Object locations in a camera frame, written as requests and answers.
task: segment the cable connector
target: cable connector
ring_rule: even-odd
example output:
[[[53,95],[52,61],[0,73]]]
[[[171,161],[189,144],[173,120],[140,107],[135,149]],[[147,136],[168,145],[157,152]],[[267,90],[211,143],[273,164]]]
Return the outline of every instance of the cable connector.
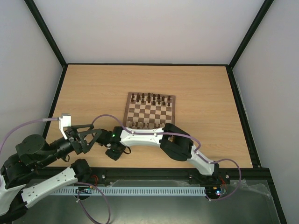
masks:
[[[61,116],[59,117],[59,130],[63,135],[64,139],[67,139],[67,136],[64,133],[64,128],[70,126],[71,126],[71,115],[69,113],[61,114]]]

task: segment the chessboard border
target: chessboard border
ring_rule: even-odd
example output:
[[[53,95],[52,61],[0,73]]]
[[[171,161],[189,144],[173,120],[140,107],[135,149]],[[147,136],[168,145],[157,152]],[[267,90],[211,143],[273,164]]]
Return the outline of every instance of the chessboard border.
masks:
[[[128,92],[128,97],[127,97],[127,101],[126,101],[126,107],[125,107],[125,114],[123,116],[123,120],[122,120],[122,124],[126,127],[126,123],[127,123],[127,118],[128,118],[128,113],[129,113],[129,107],[130,107],[130,99],[131,99],[131,95],[132,93],[135,93],[133,91]],[[167,96],[171,96],[172,99],[172,105],[174,105],[173,107],[173,111],[171,111],[172,115],[171,115],[171,123],[175,124],[175,113],[176,113],[176,96],[175,95],[170,95],[170,94],[162,94],[160,93],[160,95],[167,95]]]

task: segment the chessboard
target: chessboard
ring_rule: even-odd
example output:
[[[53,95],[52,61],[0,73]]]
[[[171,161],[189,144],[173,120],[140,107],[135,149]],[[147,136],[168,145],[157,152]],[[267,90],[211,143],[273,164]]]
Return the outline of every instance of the chessboard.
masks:
[[[175,100],[173,95],[129,92],[123,124],[133,129],[154,129],[174,124]]]

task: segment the gray floor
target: gray floor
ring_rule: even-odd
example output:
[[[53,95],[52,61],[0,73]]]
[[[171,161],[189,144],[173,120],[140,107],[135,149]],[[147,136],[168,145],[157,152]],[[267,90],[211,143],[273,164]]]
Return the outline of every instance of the gray floor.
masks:
[[[212,203],[204,197],[190,196],[110,196],[108,199],[111,204],[113,224],[279,223],[273,200],[248,189],[240,189],[232,197]],[[106,222],[108,213],[102,197],[92,196],[84,201],[84,205],[98,222]],[[85,216],[73,196],[48,196],[13,223],[89,224],[92,222]]]

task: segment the white panel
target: white panel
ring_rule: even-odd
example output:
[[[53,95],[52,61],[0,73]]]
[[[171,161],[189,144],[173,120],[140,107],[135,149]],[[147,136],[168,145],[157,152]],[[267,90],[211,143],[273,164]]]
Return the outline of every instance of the white panel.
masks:
[[[0,1],[0,141],[13,127],[47,117],[62,68],[24,1]],[[4,145],[0,166],[15,145],[44,124],[16,131]]]
[[[35,0],[69,63],[229,63],[263,0]]]
[[[235,68],[264,167],[299,223],[299,1],[274,1]]]

